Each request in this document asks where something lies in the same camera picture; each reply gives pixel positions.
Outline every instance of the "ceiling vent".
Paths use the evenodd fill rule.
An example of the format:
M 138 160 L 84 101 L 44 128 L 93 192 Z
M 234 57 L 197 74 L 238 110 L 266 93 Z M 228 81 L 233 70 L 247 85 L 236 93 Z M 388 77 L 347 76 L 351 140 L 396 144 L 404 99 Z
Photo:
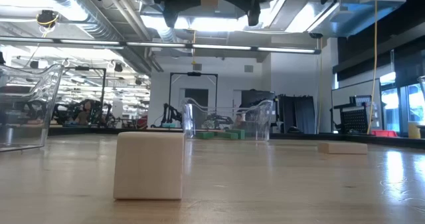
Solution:
M 193 71 L 202 71 L 202 64 L 193 64 Z
M 254 72 L 253 65 L 245 65 L 245 72 Z

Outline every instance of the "door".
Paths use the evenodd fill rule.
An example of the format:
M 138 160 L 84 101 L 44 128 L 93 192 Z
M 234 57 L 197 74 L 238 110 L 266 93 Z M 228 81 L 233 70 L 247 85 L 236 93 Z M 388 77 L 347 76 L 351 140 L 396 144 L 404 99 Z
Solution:
M 199 105 L 207 107 L 208 106 L 208 90 L 207 89 L 196 89 L 196 88 L 186 88 L 185 89 L 185 98 L 192 98 Z M 195 123 L 195 128 L 201 128 L 203 122 L 207 118 L 206 110 L 200 110 L 199 108 L 193 108 L 192 115 Z

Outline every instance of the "red object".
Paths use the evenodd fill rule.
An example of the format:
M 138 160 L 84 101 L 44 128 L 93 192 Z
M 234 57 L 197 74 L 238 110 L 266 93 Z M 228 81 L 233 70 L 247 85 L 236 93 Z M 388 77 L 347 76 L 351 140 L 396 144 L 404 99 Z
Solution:
M 390 130 L 372 130 L 371 133 L 378 137 L 397 137 L 397 133 Z

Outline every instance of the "doorway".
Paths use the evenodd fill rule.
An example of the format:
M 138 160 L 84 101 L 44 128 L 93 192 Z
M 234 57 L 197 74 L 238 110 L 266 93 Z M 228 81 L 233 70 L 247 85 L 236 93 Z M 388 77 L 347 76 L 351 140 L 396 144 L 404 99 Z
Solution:
M 207 107 L 208 106 L 208 90 L 207 89 L 197 89 L 197 88 L 186 88 L 185 89 L 185 98 L 192 98 L 199 105 Z M 200 110 L 198 108 L 193 109 L 193 117 L 195 128 L 201 128 L 203 122 L 207 118 L 207 110 Z

